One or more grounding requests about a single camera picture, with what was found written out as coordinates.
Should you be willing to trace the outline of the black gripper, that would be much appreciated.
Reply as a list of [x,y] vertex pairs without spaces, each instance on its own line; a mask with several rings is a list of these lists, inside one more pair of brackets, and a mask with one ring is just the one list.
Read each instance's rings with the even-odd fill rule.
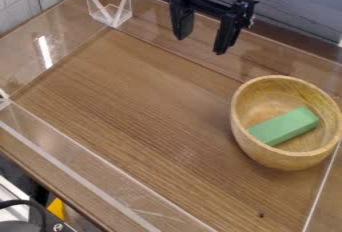
[[173,32],[178,40],[184,40],[194,30],[194,9],[205,12],[229,11],[234,5],[244,9],[216,14],[220,19],[220,29],[214,41],[217,55],[224,55],[236,45],[244,28],[252,25],[252,16],[246,9],[253,9],[261,0],[169,0]]

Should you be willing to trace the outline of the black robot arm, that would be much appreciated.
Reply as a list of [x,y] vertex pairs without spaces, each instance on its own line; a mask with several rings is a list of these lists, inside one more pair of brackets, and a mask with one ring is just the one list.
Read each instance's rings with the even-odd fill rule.
[[220,19],[213,51],[224,55],[236,45],[241,31],[254,22],[260,0],[169,0],[173,32],[184,40],[194,31],[196,13],[204,12]]

